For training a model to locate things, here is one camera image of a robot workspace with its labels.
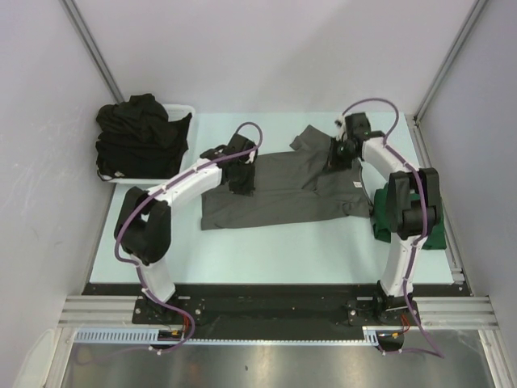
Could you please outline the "black t shirts pile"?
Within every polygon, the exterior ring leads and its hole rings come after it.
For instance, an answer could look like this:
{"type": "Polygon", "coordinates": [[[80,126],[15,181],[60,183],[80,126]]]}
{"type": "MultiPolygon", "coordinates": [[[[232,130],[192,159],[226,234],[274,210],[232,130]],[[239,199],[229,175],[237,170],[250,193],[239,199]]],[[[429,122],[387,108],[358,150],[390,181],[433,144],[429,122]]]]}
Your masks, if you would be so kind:
{"type": "Polygon", "coordinates": [[[102,106],[95,118],[97,173],[102,180],[169,179],[188,151],[187,135],[194,116],[177,111],[173,120],[154,95],[133,95],[122,103],[102,106]]]}

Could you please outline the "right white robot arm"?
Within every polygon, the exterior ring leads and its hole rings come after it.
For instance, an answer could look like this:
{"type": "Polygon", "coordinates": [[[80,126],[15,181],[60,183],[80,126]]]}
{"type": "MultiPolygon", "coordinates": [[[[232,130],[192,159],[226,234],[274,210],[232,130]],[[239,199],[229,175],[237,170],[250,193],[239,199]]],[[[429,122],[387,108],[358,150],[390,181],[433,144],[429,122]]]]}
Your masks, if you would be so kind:
{"type": "Polygon", "coordinates": [[[364,113],[341,115],[335,124],[341,134],[330,141],[326,169],[350,170],[358,161],[373,166],[387,181],[385,214],[391,234],[387,264],[372,300],[351,302],[349,311],[365,323],[396,325],[416,314],[414,265],[443,215],[439,174],[408,162],[383,132],[372,130],[364,113]]]}

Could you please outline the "white plastic basket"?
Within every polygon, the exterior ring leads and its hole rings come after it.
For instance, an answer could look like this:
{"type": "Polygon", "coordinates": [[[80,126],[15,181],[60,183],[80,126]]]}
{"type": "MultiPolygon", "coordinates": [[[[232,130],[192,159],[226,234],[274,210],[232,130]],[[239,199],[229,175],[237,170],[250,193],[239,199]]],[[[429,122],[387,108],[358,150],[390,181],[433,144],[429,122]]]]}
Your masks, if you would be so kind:
{"type": "MultiPolygon", "coordinates": [[[[179,171],[183,172],[195,161],[195,143],[197,141],[197,135],[199,132],[199,121],[196,115],[195,109],[190,105],[177,104],[177,103],[165,103],[163,104],[170,121],[178,121],[188,114],[192,114],[192,118],[187,133],[187,145],[188,149],[182,157],[179,171]]],[[[140,178],[124,178],[124,177],[111,177],[109,175],[102,175],[98,172],[98,177],[103,182],[124,184],[132,186],[156,186],[166,179],[140,179],[140,178]]]]}

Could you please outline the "green folded t shirt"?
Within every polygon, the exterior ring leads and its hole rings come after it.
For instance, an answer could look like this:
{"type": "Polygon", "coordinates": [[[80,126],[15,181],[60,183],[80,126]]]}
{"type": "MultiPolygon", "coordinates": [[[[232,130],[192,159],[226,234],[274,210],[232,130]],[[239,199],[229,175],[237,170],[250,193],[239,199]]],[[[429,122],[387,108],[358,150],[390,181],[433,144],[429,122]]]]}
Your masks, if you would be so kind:
{"type": "MultiPolygon", "coordinates": [[[[374,238],[383,243],[391,243],[391,232],[386,213],[386,201],[388,194],[388,184],[383,188],[377,189],[374,195],[372,211],[372,231],[374,238]]],[[[423,245],[424,250],[437,251],[447,248],[445,226],[443,216],[439,224],[435,225],[428,234],[427,240],[423,245]]]]}

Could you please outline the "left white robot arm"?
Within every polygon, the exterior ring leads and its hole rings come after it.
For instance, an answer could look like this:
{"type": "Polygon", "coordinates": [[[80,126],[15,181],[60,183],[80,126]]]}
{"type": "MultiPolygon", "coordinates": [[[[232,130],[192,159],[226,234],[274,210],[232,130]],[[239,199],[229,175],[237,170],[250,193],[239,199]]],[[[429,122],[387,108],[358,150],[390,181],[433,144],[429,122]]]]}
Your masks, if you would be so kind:
{"type": "Polygon", "coordinates": [[[175,284],[166,264],[172,243],[173,212],[214,188],[228,184],[235,193],[250,194],[260,143],[234,133],[227,145],[203,152],[195,163],[150,189],[130,188],[114,230],[117,260],[137,271],[150,313],[161,323],[177,317],[175,284]]]}

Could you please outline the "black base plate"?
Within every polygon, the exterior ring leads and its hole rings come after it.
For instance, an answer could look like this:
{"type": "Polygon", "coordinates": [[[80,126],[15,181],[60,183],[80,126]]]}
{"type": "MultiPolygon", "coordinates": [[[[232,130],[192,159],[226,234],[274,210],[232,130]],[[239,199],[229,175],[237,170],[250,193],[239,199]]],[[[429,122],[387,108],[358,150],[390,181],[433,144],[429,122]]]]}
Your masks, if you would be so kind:
{"type": "Polygon", "coordinates": [[[422,297],[466,297],[456,285],[416,285],[413,307],[395,309],[383,302],[374,284],[366,285],[194,285],[180,284],[168,301],[174,310],[152,302],[136,284],[87,284],[85,296],[134,297],[131,322],[177,331],[180,311],[194,321],[196,340],[332,341],[357,340],[364,326],[413,328],[422,297]]]}

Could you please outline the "aluminium frame rail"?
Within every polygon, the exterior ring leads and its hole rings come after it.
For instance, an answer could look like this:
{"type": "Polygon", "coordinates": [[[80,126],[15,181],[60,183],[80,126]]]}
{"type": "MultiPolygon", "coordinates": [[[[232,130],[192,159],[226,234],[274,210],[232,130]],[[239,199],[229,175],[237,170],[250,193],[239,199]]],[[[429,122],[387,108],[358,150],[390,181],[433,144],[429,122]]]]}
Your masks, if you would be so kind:
{"type": "MultiPolygon", "coordinates": [[[[59,327],[131,327],[137,296],[69,296],[59,327]]],[[[417,297],[422,325],[428,330],[497,330],[488,297],[417,297]]]]}

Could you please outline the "grey t shirt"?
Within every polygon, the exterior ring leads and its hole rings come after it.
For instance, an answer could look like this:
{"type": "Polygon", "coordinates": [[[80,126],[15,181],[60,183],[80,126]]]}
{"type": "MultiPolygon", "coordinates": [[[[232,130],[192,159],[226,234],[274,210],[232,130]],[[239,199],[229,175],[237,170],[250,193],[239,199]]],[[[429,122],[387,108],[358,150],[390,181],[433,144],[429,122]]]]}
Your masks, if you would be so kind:
{"type": "Polygon", "coordinates": [[[309,125],[289,151],[257,157],[251,196],[233,194],[227,186],[205,192],[201,230],[370,217],[372,202],[363,187],[361,163],[354,161],[343,171],[327,167],[332,140],[309,125]]]}

